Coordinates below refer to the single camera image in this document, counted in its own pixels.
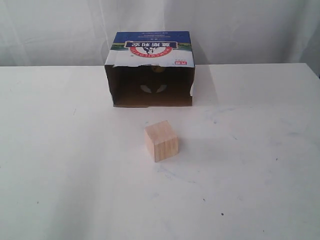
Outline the yellow ball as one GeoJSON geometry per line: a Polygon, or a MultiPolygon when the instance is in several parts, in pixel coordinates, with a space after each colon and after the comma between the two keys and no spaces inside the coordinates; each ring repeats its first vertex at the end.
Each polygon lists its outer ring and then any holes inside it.
{"type": "Polygon", "coordinates": [[[164,67],[161,67],[161,66],[158,66],[158,65],[152,65],[151,66],[151,70],[154,72],[154,73],[162,73],[165,68],[164,67]]]}

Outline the light wooden cube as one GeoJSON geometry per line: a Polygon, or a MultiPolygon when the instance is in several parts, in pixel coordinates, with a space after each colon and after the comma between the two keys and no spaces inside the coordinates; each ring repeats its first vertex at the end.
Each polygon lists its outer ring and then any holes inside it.
{"type": "Polygon", "coordinates": [[[167,120],[146,126],[144,139],[146,148],[155,162],[179,153],[179,138],[167,120]]]}

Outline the blue white cardboard box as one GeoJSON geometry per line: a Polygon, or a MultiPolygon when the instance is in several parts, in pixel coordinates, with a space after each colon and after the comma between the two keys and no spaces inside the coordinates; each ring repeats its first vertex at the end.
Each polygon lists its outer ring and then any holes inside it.
{"type": "Polygon", "coordinates": [[[189,107],[195,63],[189,31],[117,32],[104,64],[114,107],[189,107]],[[153,72],[151,66],[165,68],[153,72]]]}

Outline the white backdrop curtain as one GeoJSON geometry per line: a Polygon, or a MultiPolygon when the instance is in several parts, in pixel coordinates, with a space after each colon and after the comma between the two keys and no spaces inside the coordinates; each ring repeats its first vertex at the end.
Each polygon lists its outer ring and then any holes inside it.
{"type": "Polygon", "coordinates": [[[117,32],[189,31],[197,64],[320,70],[317,0],[3,0],[2,66],[103,65],[117,32]]]}

